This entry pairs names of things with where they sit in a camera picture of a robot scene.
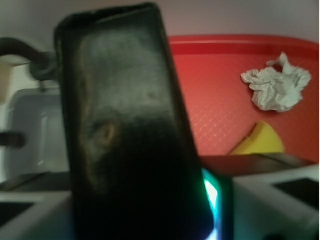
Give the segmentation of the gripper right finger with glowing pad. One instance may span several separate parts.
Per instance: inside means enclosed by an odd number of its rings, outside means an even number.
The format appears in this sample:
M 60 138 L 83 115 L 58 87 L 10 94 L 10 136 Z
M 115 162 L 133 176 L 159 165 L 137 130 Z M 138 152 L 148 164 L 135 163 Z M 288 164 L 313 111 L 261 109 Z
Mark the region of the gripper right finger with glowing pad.
M 317 240 L 320 166 L 283 153 L 202 156 L 211 240 Z

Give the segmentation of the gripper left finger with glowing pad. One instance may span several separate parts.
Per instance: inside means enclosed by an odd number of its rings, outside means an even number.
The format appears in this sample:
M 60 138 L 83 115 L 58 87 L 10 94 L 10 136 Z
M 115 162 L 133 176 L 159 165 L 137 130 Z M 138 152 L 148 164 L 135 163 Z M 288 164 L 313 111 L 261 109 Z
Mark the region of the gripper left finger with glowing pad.
M 0 238 L 75 239 L 69 173 L 29 173 L 2 182 Z

